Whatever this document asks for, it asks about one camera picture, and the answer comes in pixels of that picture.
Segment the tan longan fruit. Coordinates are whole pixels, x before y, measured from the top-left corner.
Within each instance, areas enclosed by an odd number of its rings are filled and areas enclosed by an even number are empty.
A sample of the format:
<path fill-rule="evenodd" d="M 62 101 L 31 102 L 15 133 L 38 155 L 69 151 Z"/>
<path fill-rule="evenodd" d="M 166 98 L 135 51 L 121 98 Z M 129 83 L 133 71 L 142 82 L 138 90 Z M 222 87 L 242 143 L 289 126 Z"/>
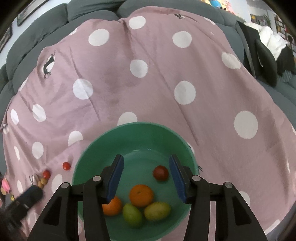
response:
<path fill-rule="evenodd" d="M 40 181 L 43 185 L 46 185 L 48 183 L 48 180 L 46 178 L 42 178 Z"/>
<path fill-rule="evenodd" d="M 41 189 L 44 188 L 44 185 L 41 183 L 41 181 L 38 182 L 38 187 L 41 188 Z"/>

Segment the smaller orange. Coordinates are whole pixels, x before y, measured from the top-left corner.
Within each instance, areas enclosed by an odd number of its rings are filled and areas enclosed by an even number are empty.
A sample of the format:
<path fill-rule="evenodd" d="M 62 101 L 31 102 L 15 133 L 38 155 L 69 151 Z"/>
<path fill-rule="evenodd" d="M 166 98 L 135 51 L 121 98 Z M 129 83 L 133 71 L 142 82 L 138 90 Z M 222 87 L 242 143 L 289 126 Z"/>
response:
<path fill-rule="evenodd" d="M 118 196 L 115 196 L 109 204 L 102 204 L 103 214 L 105 216 L 117 216 L 122 212 L 123 204 Z"/>

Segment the lone small red tomato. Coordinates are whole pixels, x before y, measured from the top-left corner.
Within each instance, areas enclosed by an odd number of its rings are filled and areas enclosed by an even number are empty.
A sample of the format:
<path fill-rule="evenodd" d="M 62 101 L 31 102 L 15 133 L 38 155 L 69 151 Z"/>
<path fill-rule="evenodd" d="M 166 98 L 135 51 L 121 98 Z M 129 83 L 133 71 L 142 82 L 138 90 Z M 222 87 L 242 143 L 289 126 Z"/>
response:
<path fill-rule="evenodd" d="M 64 163 L 62 164 L 62 167 L 63 167 L 63 169 L 64 169 L 65 171 L 68 171 L 68 170 L 70 170 L 70 168 L 71 168 L 71 164 L 70 164 L 69 162 L 64 162 Z"/>

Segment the yellow green mango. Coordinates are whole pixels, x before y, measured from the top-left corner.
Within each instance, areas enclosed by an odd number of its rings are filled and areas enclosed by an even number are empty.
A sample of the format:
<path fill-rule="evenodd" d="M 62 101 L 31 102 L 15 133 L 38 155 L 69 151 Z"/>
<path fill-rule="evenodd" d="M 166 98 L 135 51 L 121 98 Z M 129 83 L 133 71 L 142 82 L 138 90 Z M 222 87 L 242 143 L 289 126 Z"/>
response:
<path fill-rule="evenodd" d="M 161 221 L 171 213 L 171 206 L 166 202 L 154 202 L 144 209 L 144 216 L 148 221 Z"/>

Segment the large orange with stem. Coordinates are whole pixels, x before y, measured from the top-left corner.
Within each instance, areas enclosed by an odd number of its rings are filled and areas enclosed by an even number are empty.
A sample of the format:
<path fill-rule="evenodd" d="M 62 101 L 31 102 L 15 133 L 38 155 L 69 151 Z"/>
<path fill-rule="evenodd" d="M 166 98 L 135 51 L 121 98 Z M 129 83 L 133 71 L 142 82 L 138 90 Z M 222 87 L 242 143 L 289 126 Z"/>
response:
<path fill-rule="evenodd" d="M 132 205 L 143 208 L 153 202 L 154 192 L 149 186 L 138 184 L 130 190 L 129 199 Z"/>

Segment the large red tomato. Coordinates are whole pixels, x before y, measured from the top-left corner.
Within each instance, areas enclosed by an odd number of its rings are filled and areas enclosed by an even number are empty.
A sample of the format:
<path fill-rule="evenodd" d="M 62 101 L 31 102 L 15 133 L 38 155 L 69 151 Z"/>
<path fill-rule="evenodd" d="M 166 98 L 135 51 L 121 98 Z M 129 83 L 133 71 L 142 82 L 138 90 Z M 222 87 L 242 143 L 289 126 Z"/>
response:
<path fill-rule="evenodd" d="M 159 181 L 167 181 L 169 178 L 169 172 L 165 166 L 159 165 L 153 170 L 153 177 Z"/>

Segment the pile of plush toys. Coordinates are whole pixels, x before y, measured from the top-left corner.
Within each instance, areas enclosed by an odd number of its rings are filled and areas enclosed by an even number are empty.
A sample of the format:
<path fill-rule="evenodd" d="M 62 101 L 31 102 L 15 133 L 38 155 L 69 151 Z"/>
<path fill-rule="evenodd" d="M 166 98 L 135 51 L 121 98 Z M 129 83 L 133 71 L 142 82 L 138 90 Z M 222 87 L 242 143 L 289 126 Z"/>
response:
<path fill-rule="evenodd" d="M 6 178 L 1 177 L 1 206 L 15 200 L 15 196 Z"/>

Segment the green plastic bowl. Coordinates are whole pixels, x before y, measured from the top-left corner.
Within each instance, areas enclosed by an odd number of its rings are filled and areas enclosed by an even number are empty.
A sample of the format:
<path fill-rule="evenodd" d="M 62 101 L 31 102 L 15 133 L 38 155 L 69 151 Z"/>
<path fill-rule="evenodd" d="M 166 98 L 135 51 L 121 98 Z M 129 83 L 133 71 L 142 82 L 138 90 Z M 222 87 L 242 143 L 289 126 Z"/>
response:
<path fill-rule="evenodd" d="M 198 174 L 198 165 L 191 146 L 177 133 L 156 123 L 129 123 L 101 135 L 83 152 L 76 164 L 72 183 L 85 183 L 103 168 L 111 165 L 115 156 L 124 157 L 124 168 L 116 191 L 123 203 L 129 203 L 129 193 L 137 184 L 149 186 L 154 200 L 171 206 L 171 214 L 159 222 L 144 221 L 140 228 L 131 228 L 121 214 L 107 217 L 106 224 L 111 240 L 164 240 L 189 214 L 190 206 L 178 197 L 173 179 L 157 181 L 153 170 L 169 167 L 169 158 L 177 155 L 182 165 Z"/>

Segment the black jacket on sofa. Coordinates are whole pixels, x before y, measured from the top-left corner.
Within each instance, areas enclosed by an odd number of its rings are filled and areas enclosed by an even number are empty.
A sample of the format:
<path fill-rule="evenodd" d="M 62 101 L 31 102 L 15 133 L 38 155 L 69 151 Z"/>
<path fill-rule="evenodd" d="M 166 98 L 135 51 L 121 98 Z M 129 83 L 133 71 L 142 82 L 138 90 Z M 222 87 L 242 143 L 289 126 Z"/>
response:
<path fill-rule="evenodd" d="M 251 74 L 271 87 L 283 82 L 295 88 L 295 61 L 292 49 L 286 44 L 277 60 L 261 42 L 259 32 L 243 22 L 235 24 L 243 40 Z"/>

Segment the pink polka dot blanket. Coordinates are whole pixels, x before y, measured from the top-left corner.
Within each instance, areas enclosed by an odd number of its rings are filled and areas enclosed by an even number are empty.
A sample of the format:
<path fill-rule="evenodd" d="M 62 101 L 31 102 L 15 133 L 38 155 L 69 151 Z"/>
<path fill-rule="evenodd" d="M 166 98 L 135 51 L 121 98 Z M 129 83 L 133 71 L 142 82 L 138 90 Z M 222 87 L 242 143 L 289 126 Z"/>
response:
<path fill-rule="evenodd" d="M 146 6 L 116 21 L 88 19 L 42 49 L 6 114 L 1 140 L 14 196 L 51 172 L 25 233 L 71 182 L 85 149 L 128 123 L 179 134 L 201 176 L 232 182 L 270 240 L 295 204 L 293 124 L 204 16 Z"/>

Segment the white cushion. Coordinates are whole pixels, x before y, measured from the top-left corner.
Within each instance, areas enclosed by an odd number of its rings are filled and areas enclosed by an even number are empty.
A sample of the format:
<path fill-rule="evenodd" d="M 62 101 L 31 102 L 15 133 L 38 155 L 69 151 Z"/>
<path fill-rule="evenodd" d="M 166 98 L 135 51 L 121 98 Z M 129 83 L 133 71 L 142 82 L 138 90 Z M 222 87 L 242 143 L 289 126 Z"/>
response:
<path fill-rule="evenodd" d="M 261 26 L 255 23 L 244 23 L 259 32 L 261 42 L 269 49 L 275 60 L 278 59 L 281 51 L 286 47 L 287 41 L 279 34 L 274 33 L 269 26 Z"/>

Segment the grey sofa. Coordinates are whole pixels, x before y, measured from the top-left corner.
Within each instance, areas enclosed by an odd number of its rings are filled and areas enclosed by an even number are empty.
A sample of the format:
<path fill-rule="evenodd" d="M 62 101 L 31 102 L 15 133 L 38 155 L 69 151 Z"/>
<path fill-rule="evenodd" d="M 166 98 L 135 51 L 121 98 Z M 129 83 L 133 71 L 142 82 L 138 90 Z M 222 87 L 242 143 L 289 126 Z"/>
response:
<path fill-rule="evenodd" d="M 212 20 L 224 32 L 241 62 L 245 66 L 249 65 L 243 49 L 248 40 L 243 34 L 245 28 L 235 26 L 237 22 L 243 20 L 223 10 L 206 6 L 205 3 L 198 1 L 128 1 L 126 4 L 122 1 L 85 1 L 81 5 L 60 3 L 37 18 L 18 37 L 10 50 L 12 59 L 1 65 L 1 121 L 8 120 L 6 109 L 16 94 L 16 88 L 23 83 L 25 74 L 33 70 L 43 48 L 59 42 L 66 33 L 88 19 L 116 21 L 126 18 L 144 6 L 183 10 Z"/>

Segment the wall display shelf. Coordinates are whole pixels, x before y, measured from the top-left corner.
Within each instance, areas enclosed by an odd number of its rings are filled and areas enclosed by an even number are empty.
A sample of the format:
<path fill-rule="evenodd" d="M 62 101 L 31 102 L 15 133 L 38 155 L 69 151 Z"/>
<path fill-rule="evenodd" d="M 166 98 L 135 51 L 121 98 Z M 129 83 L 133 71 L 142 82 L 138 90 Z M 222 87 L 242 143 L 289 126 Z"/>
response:
<path fill-rule="evenodd" d="M 274 15 L 276 32 L 287 41 L 287 45 L 292 49 L 295 53 L 295 36 L 292 34 L 291 30 L 288 26 L 280 19 L 280 17 L 275 14 Z"/>

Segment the framed wall picture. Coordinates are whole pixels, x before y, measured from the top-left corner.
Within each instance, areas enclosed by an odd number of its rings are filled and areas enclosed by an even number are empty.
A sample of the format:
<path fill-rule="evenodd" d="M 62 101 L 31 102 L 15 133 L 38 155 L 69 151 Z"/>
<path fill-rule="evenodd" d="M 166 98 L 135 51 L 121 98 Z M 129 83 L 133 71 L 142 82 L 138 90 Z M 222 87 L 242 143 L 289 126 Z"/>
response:
<path fill-rule="evenodd" d="M 21 26 L 36 10 L 47 3 L 49 0 L 33 0 L 31 1 L 16 17 L 17 26 Z M 1 51 L 8 43 L 13 35 L 12 24 L 5 31 L 3 37 L 1 38 Z"/>

